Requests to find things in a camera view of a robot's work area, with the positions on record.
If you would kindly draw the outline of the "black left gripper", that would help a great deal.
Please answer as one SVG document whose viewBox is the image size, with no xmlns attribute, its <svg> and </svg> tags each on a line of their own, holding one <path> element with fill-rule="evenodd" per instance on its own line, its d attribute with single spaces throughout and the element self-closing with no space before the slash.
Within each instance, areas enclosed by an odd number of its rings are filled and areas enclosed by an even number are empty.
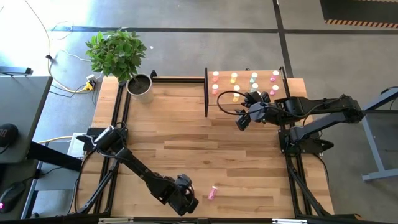
<svg viewBox="0 0 398 224">
<path fill-rule="evenodd" d="M 198 205 L 192 180 L 186 174 L 180 174 L 167 189 L 166 202 L 178 215 L 193 213 Z"/>
</svg>

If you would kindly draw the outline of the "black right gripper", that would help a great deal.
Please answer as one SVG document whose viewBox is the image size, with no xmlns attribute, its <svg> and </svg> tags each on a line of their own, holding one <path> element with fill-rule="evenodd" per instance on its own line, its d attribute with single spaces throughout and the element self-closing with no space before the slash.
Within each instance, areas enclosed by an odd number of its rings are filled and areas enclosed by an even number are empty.
<svg viewBox="0 0 398 224">
<path fill-rule="evenodd" d="M 270 96 L 266 91 L 263 91 L 261 94 L 259 94 L 257 91 L 250 93 L 246 92 L 245 103 L 251 105 L 249 107 L 250 119 L 257 123 L 263 122 L 270 124 L 278 124 L 279 123 L 278 109 L 271 104 L 264 103 L 270 101 L 271 101 Z"/>
</svg>

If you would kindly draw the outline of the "white power box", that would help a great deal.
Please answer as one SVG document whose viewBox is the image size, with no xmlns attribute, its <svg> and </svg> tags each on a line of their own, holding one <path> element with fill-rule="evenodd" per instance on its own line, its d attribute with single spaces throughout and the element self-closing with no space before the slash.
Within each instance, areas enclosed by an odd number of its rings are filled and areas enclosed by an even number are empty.
<svg viewBox="0 0 398 224">
<path fill-rule="evenodd" d="M 81 158 L 85 155 L 83 150 L 85 143 L 78 140 L 77 137 L 83 135 L 83 133 L 73 133 L 70 140 L 70 145 L 67 154 L 72 157 Z"/>
</svg>

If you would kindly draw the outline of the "beige plant pot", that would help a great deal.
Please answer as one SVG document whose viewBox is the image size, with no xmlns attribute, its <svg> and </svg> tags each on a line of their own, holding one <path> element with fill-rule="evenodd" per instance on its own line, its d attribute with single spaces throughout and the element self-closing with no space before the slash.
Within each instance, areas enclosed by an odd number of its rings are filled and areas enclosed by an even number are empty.
<svg viewBox="0 0 398 224">
<path fill-rule="evenodd" d="M 146 74 L 134 75 L 126 83 L 128 93 L 142 104 L 149 104 L 154 99 L 152 79 Z"/>
</svg>

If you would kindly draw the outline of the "black mat hazard stripe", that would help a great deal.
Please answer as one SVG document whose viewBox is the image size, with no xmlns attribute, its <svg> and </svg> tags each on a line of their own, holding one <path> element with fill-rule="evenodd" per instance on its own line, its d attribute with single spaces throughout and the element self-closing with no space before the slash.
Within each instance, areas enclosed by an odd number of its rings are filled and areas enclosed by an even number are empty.
<svg viewBox="0 0 398 224">
<path fill-rule="evenodd" d="M 398 0 L 320 0 L 326 24 L 398 29 Z"/>
</svg>

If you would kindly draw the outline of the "black desk foot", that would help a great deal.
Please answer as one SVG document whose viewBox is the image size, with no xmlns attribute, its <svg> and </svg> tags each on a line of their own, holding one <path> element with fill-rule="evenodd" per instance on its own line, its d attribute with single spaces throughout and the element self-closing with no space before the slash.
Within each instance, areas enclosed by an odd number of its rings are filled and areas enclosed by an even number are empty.
<svg viewBox="0 0 398 224">
<path fill-rule="evenodd" d="M 82 165 L 80 159 L 61 153 L 37 142 L 30 143 L 26 158 L 35 159 L 74 171 L 80 171 Z"/>
</svg>

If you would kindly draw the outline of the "yellow white power plug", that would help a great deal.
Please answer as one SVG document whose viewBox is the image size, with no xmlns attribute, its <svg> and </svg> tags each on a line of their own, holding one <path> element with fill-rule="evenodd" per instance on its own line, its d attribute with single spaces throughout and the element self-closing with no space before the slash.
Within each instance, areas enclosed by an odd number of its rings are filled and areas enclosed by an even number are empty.
<svg viewBox="0 0 398 224">
<path fill-rule="evenodd" d="M 94 90 L 95 86 L 96 86 L 96 81 L 97 81 L 96 77 L 93 74 L 91 74 L 91 75 L 88 75 L 86 79 L 87 79 L 87 82 L 83 89 L 86 91 Z"/>
</svg>

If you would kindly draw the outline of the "green leafy plant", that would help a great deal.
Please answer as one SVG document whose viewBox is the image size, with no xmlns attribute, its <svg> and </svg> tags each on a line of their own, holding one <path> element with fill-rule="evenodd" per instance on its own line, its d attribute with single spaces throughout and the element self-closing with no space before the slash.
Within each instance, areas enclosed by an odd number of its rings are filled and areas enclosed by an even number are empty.
<svg viewBox="0 0 398 224">
<path fill-rule="evenodd" d="M 85 42 L 91 70 L 113 75 L 119 82 L 135 79 L 147 47 L 135 32 L 122 29 L 99 32 Z"/>
</svg>

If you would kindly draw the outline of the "black computer mouse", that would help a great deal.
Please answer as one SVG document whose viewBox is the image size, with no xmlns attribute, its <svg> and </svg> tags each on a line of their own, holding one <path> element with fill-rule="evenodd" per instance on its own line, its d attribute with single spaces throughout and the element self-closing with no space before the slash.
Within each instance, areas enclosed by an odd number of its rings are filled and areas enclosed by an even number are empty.
<svg viewBox="0 0 398 224">
<path fill-rule="evenodd" d="M 0 125 L 0 147 L 12 144 L 18 137 L 19 131 L 16 125 L 6 123 Z"/>
<path fill-rule="evenodd" d="M 0 196 L 0 213 L 10 212 L 25 191 L 25 183 L 14 182 Z"/>
</svg>

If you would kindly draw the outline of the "grey desk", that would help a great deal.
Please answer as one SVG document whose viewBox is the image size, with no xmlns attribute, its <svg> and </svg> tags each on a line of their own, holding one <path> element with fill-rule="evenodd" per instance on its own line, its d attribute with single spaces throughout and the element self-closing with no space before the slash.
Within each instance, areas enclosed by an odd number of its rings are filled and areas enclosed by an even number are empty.
<svg viewBox="0 0 398 224">
<path fill-rule="evenodd" d="M 0 147 L 0 164 L 27 157 L 51 84 L 50 76 L 0 77 L 0 126 L 18 129 L 16 140 L 6 150 Z"/>
</svg>

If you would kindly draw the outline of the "wooden shelf black metal frame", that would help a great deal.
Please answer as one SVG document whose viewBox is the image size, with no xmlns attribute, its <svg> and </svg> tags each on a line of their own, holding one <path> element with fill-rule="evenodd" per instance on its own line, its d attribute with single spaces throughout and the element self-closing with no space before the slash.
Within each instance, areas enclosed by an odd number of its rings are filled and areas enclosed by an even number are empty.
<svg viewBox="0 0 398 224">
<path fill-rule="evenodd" d="M 239 100 L 237 102 L 233 102 L 233 94 L 234 90 L 233 87 L 235 85 L 240 86 L 240 93 L 251 92 L 251 85 L 250 78 L 252 72 L 256 72 L 258 77 L 256 82 L 259 85 L 258 91 L 262 93 L 263 91 L 269 92 L 272 90 L 273 85 L 278 85 L 279 90 L 276 92 L 275 95 L 270 96 L 271 101 L 276 99 L 285 98 L 286 91 L 285 91 L 285 83 L 286 77 L 283 71 L 283 68 L 279 68 L 279 76 L 276 81 L 271 82 L 270 77 L 272 76 L 272 72 L 274 70 L 240 70 L 240 71 L 218 71 L 218 81 L 215 83 L 213 82 L 213 72 L 208 72 L 208 93 L 205 96 L 205 104 L 207 113 L 211 113 L 213 111 L 218 111 L 218 105 L 221 105 L 225 110 L 233 112 L 235 108 L 241 107 L 241 102 L 243 102 L 243 96 L 240 95 Z M 231 74 L 237 73 L 238 77 L 236 79 L 236 83 L 230 83 Z M 219 86 L 217 95 L 213 95 L 212 92 L 212 85 L 217 84 Z"/>
</svg>

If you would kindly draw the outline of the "silver frame bracket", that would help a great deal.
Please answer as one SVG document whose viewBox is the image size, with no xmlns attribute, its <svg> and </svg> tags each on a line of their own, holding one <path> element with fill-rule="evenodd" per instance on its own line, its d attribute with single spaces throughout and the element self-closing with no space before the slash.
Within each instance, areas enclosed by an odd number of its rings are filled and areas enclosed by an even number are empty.
<svg viewBox="0 0 398 224">
<path fill-rule="evenodd" d="M 308 223 L 307 220 L 302 220 L 302 219 L 273 218 L 272 224 L 308 224 Z"/>
<path fill-rule="evenodd" d="M 133 218 L 109 217 L 109 218 L 100 218 L 98 220 L 98 224 L 130 224 L 130 223 L 134 223 Z"/>
</svg>

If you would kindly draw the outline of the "black aluminium table frame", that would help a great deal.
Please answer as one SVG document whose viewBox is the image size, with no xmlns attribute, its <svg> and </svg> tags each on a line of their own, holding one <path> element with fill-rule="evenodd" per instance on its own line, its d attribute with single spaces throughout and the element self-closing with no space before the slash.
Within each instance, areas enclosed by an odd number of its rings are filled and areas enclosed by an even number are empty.
<svg viewBox="0 0 398 224">
<path fill-rule="evenodd" d="M 178 215 L 153 197 L 128 167 L 118 164 L 91 210 L 77 213 L 114 163 L 93 152 L 85 160 L 76 190 L 78 208 L 65 222 L 98 224 L 100 218 L 109 217 L 165 224 L 272 224 L 273 218 L 302 219 L 308 224 L 359 222 L 353 214 L 333 213 L 315 154 L 280 150 L 280 126 L 252 121 L 240 131 L 235 123 L 238 113 L 221 105 L 207 113 L 208 72 L 202 77 L 150 77 L 154 99 L 149 104 L 135 100 L 116 77 L 103 79 L 93 120 L 100 132 L 94 136 L 124 123 L 126 146 L 151 171 L 174 179 L 180 174 L 191 178 L 198 199 L 195 211 Z M 286 97 L 308 98 L 301 78 L 286 77 L 285 91 Z M 212 186 L 218 191 L 208 200 Z"/>
</svg>

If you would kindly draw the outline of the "grey desk frame leg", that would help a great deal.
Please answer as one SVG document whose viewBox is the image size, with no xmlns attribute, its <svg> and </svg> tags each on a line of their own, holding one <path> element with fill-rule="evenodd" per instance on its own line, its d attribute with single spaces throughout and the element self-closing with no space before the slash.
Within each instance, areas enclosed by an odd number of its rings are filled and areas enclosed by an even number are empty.
<svg viewBox="0 0 398 224">
<path fill-rule="evenodd" d="M 365 182 L 389 177 L 398 177 L 398 167 L 387 169 L 384 166 L 380 152 L 398 152 L 398 109 L 381 107 L 398 103 L 398 86 L 389 87 L 377 98 L 363 107 L 366 113 L 362 125 L 376 163 L 377 171 L 362 176 Z"/>
</svg>

